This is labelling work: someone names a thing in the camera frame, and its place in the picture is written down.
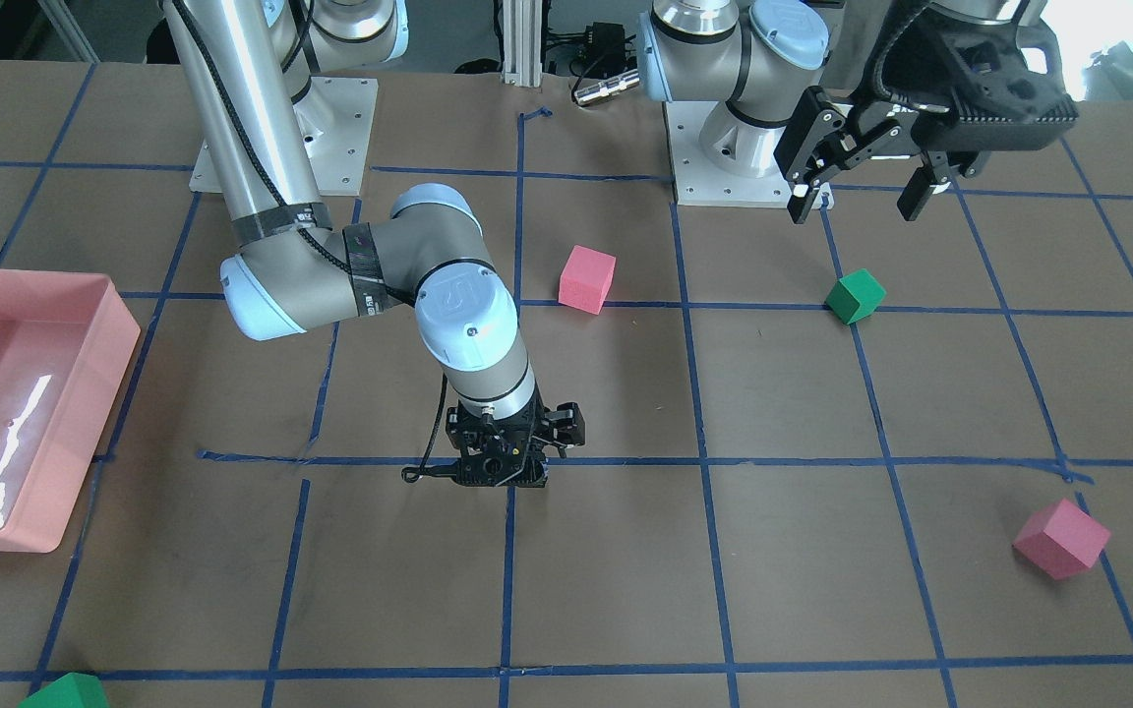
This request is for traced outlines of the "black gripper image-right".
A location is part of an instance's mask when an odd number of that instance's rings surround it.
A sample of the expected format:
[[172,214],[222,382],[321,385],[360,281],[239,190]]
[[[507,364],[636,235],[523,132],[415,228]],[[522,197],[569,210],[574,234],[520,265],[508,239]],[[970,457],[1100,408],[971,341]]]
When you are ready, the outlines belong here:
[[896,202],[915,221],[968,152],[1043,150],[1077,118],[1039,10],[891,10],[850,111],[806,88],[774,156],[802,224],[842,171],[927,151]]

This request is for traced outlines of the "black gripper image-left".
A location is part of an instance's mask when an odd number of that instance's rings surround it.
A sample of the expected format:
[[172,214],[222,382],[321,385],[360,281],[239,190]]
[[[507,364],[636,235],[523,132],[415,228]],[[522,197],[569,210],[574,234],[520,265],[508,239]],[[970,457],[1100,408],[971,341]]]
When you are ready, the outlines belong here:
[[448,410],[446,434],[459,457],[446,466],[446,478],[462,487],[543,488],[548,480],[548,444],[557,454],[585,445],[583,412],[566,402],[548,409],[531,400],[503,420],[491,413],[469,412],[463,406]]

